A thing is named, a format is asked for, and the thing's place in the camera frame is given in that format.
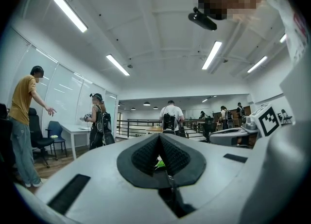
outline person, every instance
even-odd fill
[[[206,118],[206,115],[205,115],[205,112],[201,111],[201,115],[199,117],[199,119],[205,119]]]
[[[288,0],[266,0],[278,10],[285,27],[286,42],[292,63],[295,64],[303,56],[309,45],[307,25],[299,17],[299,12]],[[199,0],[199,8],[204,8],[204,13],[210,18],[222,20],[229,15],[238,18],[250,18],[262,0]]]
[[[160,113],[159,120],[162,121],[162,126],[164,127],[164,115],[169,114],[171,116],[175,116],[175,123],[174,123],[174,132],[175,135],[179,135],[179,125],[178,123],[183,122],[185,120],[184,114],[178,106],[175,106],[174,101],[168,101],[168,105],[162,108]]]
[[[89,149],[95,149],[97,147],[103,146],[103,132],[99,132],[96,126],[96,122],[100,121],[100,113],[106,113],[106,107],[102,95],[99,93],[92,95],[92,115],[86,118],[86,122],[92,122],[91,132],[89,135]]]
[[[220,107],[220,109],[221,109],[220,121],[223,123],[223,130],[229,129],[228,120],[226,119],[226,115],[227,115],[228,110],[224,105],[222,105]]]
[[[244,107],[242,107],[241,102],[238,103],[237,114],[239,126],[242,126],[242,117],[245,116],[245,110]]]
[[[26,187],[41,186],[46,179],[40,178],[34,166],[33,149],[30,140],[28,111],[33,98],[39,105],[54,115],[56,111],[46,105],[36,91],[35,84],[43,78],[44,70],[40,66],[32,68],[30,75],[23,77],[15,87],[9,121],[12,122],[12,146],[16,158],[17,170]]]

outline gray jeans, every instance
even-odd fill
[[[40,177],[34,166],[29,126],[12,117],[9,120],[13,123],[11,140],[18,172],[25,184],[39,184]]]

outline white t-shirt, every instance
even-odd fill
[[[267,0],[267,2],[280,14],[287,36],[287,48],[293,66],[295,66],[303,56],[306,46],[309,45],[306,22],[298,16],[288,0]]]
[[[174,105],[168,105],[164,108],[162,108],[161,113],[160,113],[160,117],[163,118],[164,114],[168,113],[171,116],[175,116],[176,120],[178,120],[180,118],[180,116],[183,116],[183,112],[181,111],[181,109],[178,106],[174,106]],[[178,131],[179,127],[178,124],[175,127],[175,131]]]

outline blue chair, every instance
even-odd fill
[[[60,143],[62,151],[63,151],[63,143],[64,143],[65,154],[67,156],[66,141],[61,137],[63,128],[60,125],[60,123],[57,121],[50,121],[49,127],[46,130],[48,131],[48,137],[52,135],[58,136],[58,138],[54,140],[54,144]]]

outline green object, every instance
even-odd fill
[[[159,161],[157,164],[156,164],[157,167],[165,167],[165,164],[163,162],[163,160]]]

